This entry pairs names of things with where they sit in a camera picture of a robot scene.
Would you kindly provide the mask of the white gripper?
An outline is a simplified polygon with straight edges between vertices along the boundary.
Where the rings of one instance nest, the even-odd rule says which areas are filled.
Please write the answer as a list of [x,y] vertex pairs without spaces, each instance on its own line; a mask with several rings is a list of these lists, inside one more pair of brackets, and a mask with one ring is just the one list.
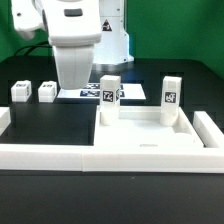
[[53,47],[58,82],[64,90],[87,85],[94,58],[94,46]]

